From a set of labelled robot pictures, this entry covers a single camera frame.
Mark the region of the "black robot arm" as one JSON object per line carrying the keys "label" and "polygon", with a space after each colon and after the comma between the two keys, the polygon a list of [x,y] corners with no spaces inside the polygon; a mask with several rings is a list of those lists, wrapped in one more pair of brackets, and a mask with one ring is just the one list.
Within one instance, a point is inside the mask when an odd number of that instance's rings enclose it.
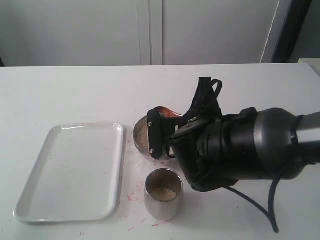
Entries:
{"label": "black robot arm", "polygon": [[209,192],[240,180],[296,178],[320,161],[320,115],[293,115],[281,108],[238,114],[163,107],[147,113],[149,154],[178,161],[191,188]]}

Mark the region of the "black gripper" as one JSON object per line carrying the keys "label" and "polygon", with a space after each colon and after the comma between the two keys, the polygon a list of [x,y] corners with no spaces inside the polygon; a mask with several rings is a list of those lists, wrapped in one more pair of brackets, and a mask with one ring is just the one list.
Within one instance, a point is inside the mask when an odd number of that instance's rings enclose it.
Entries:
{"label": "black gripper", "polygon": [[191,188],[210,192],[225,187],[220,176],[222,162],[222,124],[225,117],[166,117],[166,108],[153,108],[147,113],[149,155],[159,160],[165,141],[173,150]]}

